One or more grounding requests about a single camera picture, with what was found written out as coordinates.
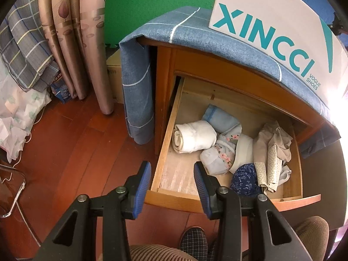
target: blue gripper pad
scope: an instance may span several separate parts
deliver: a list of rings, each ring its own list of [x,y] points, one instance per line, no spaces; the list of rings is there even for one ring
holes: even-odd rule
[[[212,216],[212,210],[210,207],[210,199],[209,199],[208,190],[203,182],[203,177],[199,169],[199,163],[201,162],[196,162],[194,164],[194,181],[196,182],[198,195],[199,195],[199,199],[201,200],[203,211],[207,215],[208,219],[210,219],[210,217]]]
[[[140,183],[134,197],[134,205],[133,205],[132,214],[135,219],[138,217],[138,215],[141,213],[143,209],[146,192],[149,189],[149,183],[151,178],[151,164],[149,162],[146,162],[146,166],[144,168],[145,169],[141,176]]]

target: metal screw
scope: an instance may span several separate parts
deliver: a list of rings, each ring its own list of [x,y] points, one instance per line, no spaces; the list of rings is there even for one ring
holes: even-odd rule
[[[80,194],[77,197],[77,201],[79,201],[79,202],[85,202],[86,200],[87,200],[87,195],[85,195],[85,194]]]
[[[126,192],[126,188],[124,186],[118,186],[116,187],[116,192],[121,194],[121,193],[125,193]]]
[[[228,187],[226,187],[226,186],[220,186],[220,187],[219,187],[219,192],[220,192],[221,194],[228,193]]]
[[[258,199],[259,199],[260,201],[266,201],[266,200],[267,200],[267,196],[264,195],[264,194],[259,194],[259,195],[258,195]]]

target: metal chair leg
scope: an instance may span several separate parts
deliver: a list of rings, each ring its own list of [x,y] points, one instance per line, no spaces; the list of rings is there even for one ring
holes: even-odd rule
[[[25,175],[23,172],[17,170],[16,168],[11,168],[5,165],[0,164],[0,170],[3,171],[7,171],[7,172],[16,172],[18,174],[20,174],[23,177],[23,182],[20,185],[20,188],[17,191],[17,194],[13,200],[13,203],[11,205],[10,211],[8,213],[6,213],[5,215],[0,215],[0,218],[7,218],[12,214],[13,209],[15,208],[16,202],[18,200],[18,198],[20,197],[20,194],[22,193],[23,189],[25,188],[25,183],[26,183],[26,179],[25,179]]]

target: open wooden drawer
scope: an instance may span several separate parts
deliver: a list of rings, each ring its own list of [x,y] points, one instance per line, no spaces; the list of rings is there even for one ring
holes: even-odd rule
[[[302,197],[302,173],[300,154],[293,129],[296,120],[272,106],[238,92],[212,83],[182,78],[176,92],[161,153],[151,189],[145,202],[170,209],[203,212],[193,176],[193,166],[199,161],[200,151],[177,154],[172,147],[172,131],[175,124],[200,120],[209,104],[213,104],[235,116],[242,125],[242,132],[255,138],[267,122],[277,120],[294,139],[290,145],[292,158],[288,162],[292,170],[290,179],[268,196],[279,211],[312,204],[321,196]],[[232,174],[216,175],[222,186],[230,186]]]

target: red wooden floor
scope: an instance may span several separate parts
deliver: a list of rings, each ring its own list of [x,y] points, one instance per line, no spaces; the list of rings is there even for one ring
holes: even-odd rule
[[[156,165],[154,142],[137,145],[128,137],[123,105],[116,104],[114,113],[104,116],[94,94],[64,105],[54,99],[33,127],[32,139],[16,166],[27,176],[20,205],[39,240],[45,239],[78,194],[108,193],[135,174],[143,160]],[[13,176],[10,183],[1,185],[1,201],[11,201],[4,193],[14,193],[19,183],[19,177]],[[101,252],[101,225],[99,221],[97,255]],[[203,214],[144,205],[137,220],[127,221],[129,243],[177,247],[184,229],[192,225],[203,227],[209,242],[218,230],[217,222]],[[15,257],[30,258],[37,252],[17,208],[11,217],[0,220],[0,231],[1,242]]]

